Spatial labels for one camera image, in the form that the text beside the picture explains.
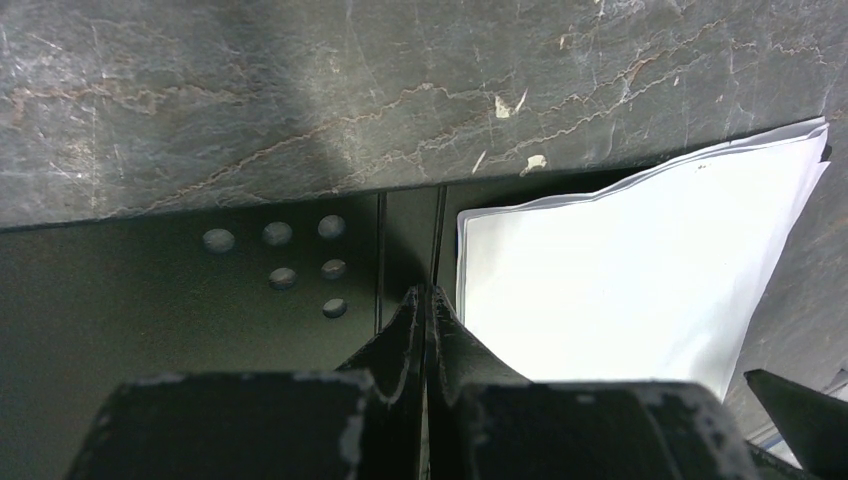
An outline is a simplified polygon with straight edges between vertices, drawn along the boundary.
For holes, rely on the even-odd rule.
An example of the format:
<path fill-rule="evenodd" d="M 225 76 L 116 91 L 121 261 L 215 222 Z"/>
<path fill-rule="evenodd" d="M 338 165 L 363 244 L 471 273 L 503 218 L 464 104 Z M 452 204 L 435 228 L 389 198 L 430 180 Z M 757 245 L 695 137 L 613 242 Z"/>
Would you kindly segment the white paper sheets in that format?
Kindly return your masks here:
<path fill-rule="evenodd" d="M 790 231 L 828 168 L 823 118 L 591 193 L 457 217 L 456 307 L 524 377 L 728 391 Z"/>

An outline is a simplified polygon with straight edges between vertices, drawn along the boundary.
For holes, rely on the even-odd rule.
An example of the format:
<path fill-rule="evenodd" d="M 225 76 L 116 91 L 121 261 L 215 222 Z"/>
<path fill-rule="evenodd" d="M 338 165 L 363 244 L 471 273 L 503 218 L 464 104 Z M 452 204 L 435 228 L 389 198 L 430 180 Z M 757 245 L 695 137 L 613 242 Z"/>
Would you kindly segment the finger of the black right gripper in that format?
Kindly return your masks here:
<path fill-rule="evenodd" d="M 749 388 L 806 472 L 847 477 L 847 402 L 758 369 L 744 374 Z"/>

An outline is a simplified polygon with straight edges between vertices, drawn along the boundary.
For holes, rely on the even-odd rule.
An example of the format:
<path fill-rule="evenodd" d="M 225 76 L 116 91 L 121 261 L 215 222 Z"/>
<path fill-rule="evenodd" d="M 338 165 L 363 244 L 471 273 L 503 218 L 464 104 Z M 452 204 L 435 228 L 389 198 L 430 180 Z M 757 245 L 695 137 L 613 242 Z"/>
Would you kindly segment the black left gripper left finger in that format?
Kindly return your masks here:
<path fill-rule="evenodd" d="M 328 371 L 163 373 L 120 385 L 71 479 L 415 479 L 424 312 L 408 290 L 389 324 Z"/>

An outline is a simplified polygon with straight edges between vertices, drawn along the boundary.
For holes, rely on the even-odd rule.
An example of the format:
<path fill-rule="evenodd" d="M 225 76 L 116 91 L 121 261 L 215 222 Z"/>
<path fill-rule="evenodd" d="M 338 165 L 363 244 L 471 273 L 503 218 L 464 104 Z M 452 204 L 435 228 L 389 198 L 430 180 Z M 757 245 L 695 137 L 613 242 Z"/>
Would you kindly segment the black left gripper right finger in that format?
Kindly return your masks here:
<path fill-rule="evenodd" d="M 686 382 L 532 382 L 423 292 L 435 479 L 755 479 L 731 416 Z"/>

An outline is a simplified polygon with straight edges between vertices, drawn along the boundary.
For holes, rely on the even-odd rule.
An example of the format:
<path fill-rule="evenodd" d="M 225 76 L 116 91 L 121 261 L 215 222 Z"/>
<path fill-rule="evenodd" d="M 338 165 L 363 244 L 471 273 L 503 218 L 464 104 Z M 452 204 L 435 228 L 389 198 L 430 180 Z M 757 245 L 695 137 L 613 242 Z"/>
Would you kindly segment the blue black file folder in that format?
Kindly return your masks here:
<path fill-rule="evenodd" d="M 333 367 L 439 263 L 464 209 L 596 190 L 623 170 L 540 173 L 302 204 L 5 233 L 1 475 L 58 479 L 105 397 L 163 371 Z"/>

